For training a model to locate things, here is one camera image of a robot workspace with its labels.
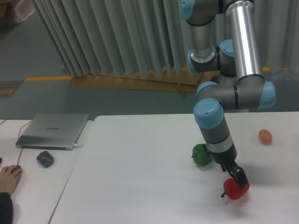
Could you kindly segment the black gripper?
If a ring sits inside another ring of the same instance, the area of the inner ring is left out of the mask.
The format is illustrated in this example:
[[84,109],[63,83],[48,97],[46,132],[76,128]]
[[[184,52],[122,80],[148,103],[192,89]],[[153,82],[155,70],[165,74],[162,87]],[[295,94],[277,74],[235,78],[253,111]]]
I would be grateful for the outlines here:
[[243,168],[239,167],[235,162],[237,151],[235,145],[232,146],[225,152],[215,153],[211,152],[213,160],[220,164],[223,172],[228,172],[229,175],[236,181],[239,189],[245,188],[248,183],[248,179]]

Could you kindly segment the dark sleeved forearm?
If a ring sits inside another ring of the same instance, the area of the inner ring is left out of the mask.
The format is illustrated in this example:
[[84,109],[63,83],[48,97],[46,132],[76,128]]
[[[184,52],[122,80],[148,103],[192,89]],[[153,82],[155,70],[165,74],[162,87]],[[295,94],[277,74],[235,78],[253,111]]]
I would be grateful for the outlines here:
[[6,192],[0,194],[0,223],[12,224],[13,222],[13,202],[11,196]]

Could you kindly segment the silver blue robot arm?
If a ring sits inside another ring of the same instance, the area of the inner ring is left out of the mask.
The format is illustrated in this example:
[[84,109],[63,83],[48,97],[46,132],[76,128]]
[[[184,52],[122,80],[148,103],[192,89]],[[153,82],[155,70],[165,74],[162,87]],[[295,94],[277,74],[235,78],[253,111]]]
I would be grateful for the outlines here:
[[[236,76],[232,87],[211,81],[200,84],[193,114],[213,160],[243,189],[248,179],[235,162],[237,152],[224,112],[269,108],[276,102],[274,84],[262,76],[253,19],[255,4],[252,0],[183,0],[180,8],[181,18],[191,27],[190,70],[219,70]],[[218,14],[224,14],[230,24],[227,48],[214,46],[211,40],[211,23]]]

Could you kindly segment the person's bare hand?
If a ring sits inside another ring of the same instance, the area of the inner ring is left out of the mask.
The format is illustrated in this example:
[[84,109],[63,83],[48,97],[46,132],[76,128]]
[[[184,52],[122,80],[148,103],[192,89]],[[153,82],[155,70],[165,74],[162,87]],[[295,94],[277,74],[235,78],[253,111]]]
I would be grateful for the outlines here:
[[17,165],[5,166],[0,171],[0,192],[10,196],[14,193],[16,185],[22,175],[22,168],[15,169]]

